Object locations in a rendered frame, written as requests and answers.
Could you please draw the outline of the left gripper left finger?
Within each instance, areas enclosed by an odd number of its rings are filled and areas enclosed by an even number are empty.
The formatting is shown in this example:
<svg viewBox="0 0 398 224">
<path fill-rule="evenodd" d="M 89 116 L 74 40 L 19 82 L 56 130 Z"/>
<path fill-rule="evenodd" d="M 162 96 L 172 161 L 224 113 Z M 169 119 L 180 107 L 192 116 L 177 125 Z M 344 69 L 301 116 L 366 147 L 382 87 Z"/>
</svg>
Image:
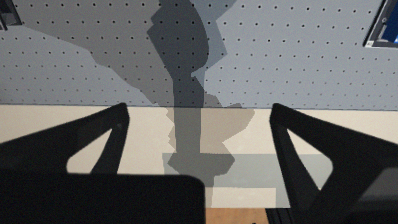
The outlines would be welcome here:
<svg viewBox="0 0 398 224">
<path fill-rule="evenodd" d="M 0 143 L 0 168 L 24 172 L 68 172 L 69 159 L 112 129 L 90 173 L 117 174 L 130 116 L 126 103 Z"/>
</svg>

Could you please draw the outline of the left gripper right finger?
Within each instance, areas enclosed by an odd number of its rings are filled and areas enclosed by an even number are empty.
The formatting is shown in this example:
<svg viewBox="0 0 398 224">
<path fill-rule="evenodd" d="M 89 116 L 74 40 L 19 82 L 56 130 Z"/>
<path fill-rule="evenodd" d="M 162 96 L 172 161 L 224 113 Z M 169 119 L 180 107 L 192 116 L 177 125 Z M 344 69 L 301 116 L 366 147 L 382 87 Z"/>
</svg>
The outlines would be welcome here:
<svg viewBox="0 0 398 224">
<path fill-rule="evenodd" d="M 324 121 L 279 103 L 269 117 L 295 224 L 341 224 L 358 211 L 398 210 L 398 144 Z M 321 190 L 287 129 L 332 162 Z"/>
</svg>

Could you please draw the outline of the blue tube rack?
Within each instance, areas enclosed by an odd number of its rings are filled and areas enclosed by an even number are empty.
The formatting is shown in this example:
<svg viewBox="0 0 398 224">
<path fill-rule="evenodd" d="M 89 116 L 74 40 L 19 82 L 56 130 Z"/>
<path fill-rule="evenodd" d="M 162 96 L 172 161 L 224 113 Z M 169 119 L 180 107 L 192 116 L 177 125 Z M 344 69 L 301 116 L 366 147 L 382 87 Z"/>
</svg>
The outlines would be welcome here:
<svg viewBox="0 0 398 224">
<path fill-rule="evenodd" d="M 398 43 L 398 1 L 386 23 L 387 27 L 381 38 Z"/>
</svg>

